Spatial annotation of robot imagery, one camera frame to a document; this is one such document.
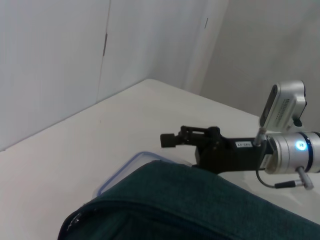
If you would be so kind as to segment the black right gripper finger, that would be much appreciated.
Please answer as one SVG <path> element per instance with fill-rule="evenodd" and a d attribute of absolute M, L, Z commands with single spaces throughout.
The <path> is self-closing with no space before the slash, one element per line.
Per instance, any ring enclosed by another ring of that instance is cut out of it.
<path fill-rule="evenodd" d="M 220 142 L 222 138 L 219 127 L 191 127 L 182 126 L 177 135 L 174 133 L 164 133 L 160 135 L 162 148 L 175 148 L 180 145 L 196 146 L 206 148 L 207 146 Z"/>

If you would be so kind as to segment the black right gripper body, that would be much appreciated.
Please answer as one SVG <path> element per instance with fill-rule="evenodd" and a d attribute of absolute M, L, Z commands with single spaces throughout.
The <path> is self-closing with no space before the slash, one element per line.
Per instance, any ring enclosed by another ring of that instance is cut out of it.
<path fill-rule="evenodd" d="M 255 171 L 261 166 L 261 157 L 272 155 L 274 151 L 269 143 L 263 150 L 262 146 L 255 146 L 253 142 L 253 138 L 222 137 L 206 147 L 197 147 L 194 167 L 214 174 Z"/>

